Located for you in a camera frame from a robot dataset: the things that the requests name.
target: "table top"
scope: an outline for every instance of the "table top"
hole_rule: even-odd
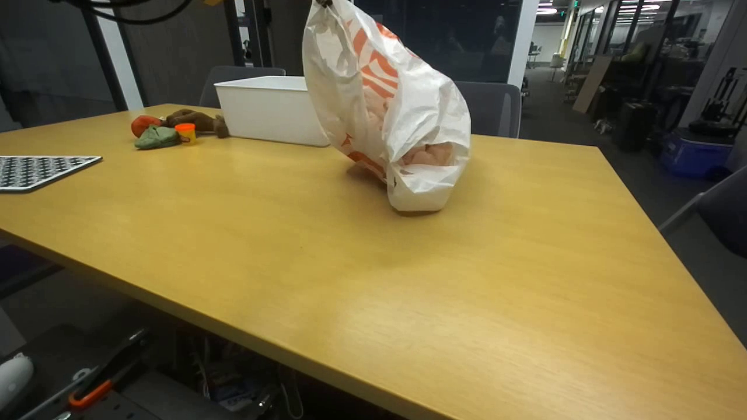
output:
[[[593,146],[473,138],[418,216],[330,146],[135,152],[128,113],[0,154],[103,155],[0,196],[7,236],[400,416],[747,412],[742,346]]]

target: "plastic bag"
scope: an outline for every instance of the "plastic bag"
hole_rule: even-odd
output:
[[[400,213],[440,210],[469,160],[459,89],[347,0],[313,3],[304,74],[328,143]]]

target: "metal pole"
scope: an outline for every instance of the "metal pole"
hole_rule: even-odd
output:
[[[647,80],[644,80],[647,89],[644,89],[641,102],[649,102],[649,97],[654,95],[654,89],[655,89],[655,82],[657,82],[657,71],[661,71],[661,64],[657,64],[661,62],[661,49],[663,49],[664,38],[669,34],[677,7],[679,7],[679,0],[672,0],[672,4],[667,10],[667,15],[664,15],[664,24],[663,24],[663,38],[655,42],[654,61],[650,61]]]
[[[267,39],[267,15],[263,0],[245,0],[245,12],[250,18],[250,45],[251,45],[251,61],[257,68],[272,64],[271,61],[271,39]]]
[[[586,59],[586,47],[587,47],[587,38],[591,38],[591,28],[593,28],[595,15],[597,15],[597,12],[593,10],[583,24],[579,62]]]
[[[605,24],[602,24],[602,31],[599,31],[599,42],[597,42],[597,49],[595,49],[595,56],[606,54],[606,47],[609,47],[613,25],[616,25],[616,15],[621,14],[621,4],[622,4],[621,0],[612,0],[609,3],[606,15],[605,15]]]
[[[228,24],[228,42],[230,42],[232,62],[243,64],[245,62],[245,54],[243,54],[243,47],[239,47],[239,25],[237,25],[237,14],[236,14],[236,3],[232,0],[223,3],[223,18]]]
[[[636,25],[636,18],[640,18],[641,10],[644,10],[644,0],[636,0],[634,14],[633,14],[633,20],[630,20],[630,31],[627,31],[627,38],[626,38],[622,54],[627,54],[627,47],[630,47],[630,39],[633,39],[633,32],[634,32],[634,25]]]
[[[587,38],[587,31],[586,31],[587,28],[587,18],[593,18],[595,12],[591,10],[587,14],[577,14],[577,20],[573,20],[577,31],[573,31],[573,39],[571,39],[571,47],[568,47],[568,54],[567,54],[565,80],[568,80],[579,70],[579,59],[583,54],[583,45],[581,42],[586,42],[586,38]]]

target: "white box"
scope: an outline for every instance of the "white box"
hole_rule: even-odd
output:
[[[236,138],[328,145],[311,105],[306,80],[266,74],[214,84],[218,110]]]

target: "cable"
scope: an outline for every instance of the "cable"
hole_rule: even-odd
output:
[[[290,374],[287,379],[291,383],[291,389],[294,389],[294,392],[290,392],[290,389],[284,388],[284,377],[277,375],[280,393],[283,393],[283,400],[284,400],[284,412],[287,412],[291,420],[304,420],[304,417],[306,417],[306,407],[304,407],[304,400],[300,400],[300,397],[298,397],[295,375]]]
[[[97,0],[97,3],[93,3],[93,0],[62,0],[62,3],[77,7],[77,10],[83,12],[83,14],[93,14],[93,15],[99,15],[99,18],[116,20],[116,24],[151,25],[151,24],[161,24],[161,20],[168,20],[168,18],[176,15],[182,10],[186,10],[186,4],[189,4],[191,0],[182,0],[174,10],[170,10],[170,12],[161,14],[161,15],[154,15],[154,18],[126,18],[126,15],[113,15],[113,10],[142,4],[142,3],[146,3],[146,0],[109,0],[109,3],[99,3],[99,0]]]

